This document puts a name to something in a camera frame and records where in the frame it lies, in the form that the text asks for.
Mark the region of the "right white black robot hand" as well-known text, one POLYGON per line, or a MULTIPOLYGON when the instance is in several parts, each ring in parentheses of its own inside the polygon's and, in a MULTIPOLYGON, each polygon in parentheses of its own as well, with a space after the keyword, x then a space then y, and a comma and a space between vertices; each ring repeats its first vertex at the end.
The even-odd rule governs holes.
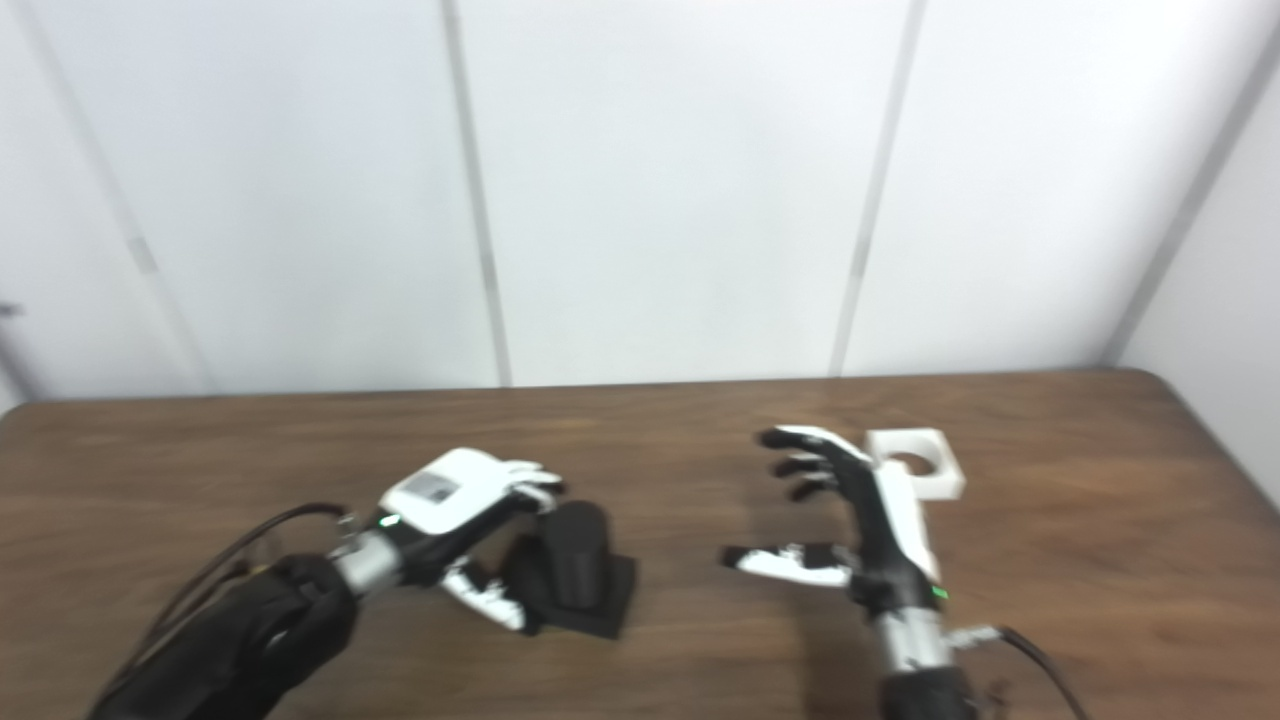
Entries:
POLYGON ((800 585, 840 588, 869 618, 904 609, 940 610, 945 596, 920 505, 911 482, 897 478, 890 461, 819 427, 772 427, 758 442, 790 452, 774 466, 774 475, 803 477, 791 491, 794 502, 832 492, 850 507, 858 544, 726 546, 719 552, 723 566, 800 585))

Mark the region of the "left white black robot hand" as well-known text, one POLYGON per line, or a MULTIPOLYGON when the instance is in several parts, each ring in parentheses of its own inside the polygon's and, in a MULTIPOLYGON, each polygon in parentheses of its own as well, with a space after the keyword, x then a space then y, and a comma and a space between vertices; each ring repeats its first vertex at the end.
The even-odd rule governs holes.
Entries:
POLYGON ((367 528, 389 539, 401 585, 442 588, 472 611, 522 635, 539 623, 507 582, 471 552, 517 516, 557 510, 563 479, 541 464, 453 448, 396 483, 367 528))

